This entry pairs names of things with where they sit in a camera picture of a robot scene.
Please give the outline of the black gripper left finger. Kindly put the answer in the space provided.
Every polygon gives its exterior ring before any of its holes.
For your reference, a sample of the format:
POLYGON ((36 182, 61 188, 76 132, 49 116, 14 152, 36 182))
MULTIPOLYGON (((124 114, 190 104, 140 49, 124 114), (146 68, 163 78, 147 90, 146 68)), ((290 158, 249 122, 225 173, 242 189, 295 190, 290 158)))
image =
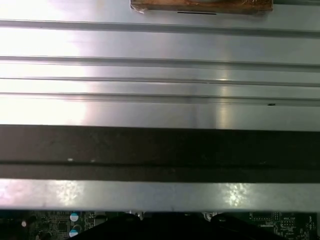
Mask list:
POLYGON ((74 237, 75 240, 119 240, 126 234, 132 234, 141 226, 142 220, 134 214, 125 213, 113 217, 74 237))

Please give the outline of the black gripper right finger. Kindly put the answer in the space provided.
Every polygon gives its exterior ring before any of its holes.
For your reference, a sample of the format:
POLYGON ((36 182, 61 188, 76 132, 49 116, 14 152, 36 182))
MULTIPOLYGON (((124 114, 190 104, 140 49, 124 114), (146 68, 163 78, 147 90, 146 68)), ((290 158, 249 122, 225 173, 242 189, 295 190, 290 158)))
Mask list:
POLYGON ((299 212, 224 212, 210 223, 223 240, 308 240, 309 214, 299 212))

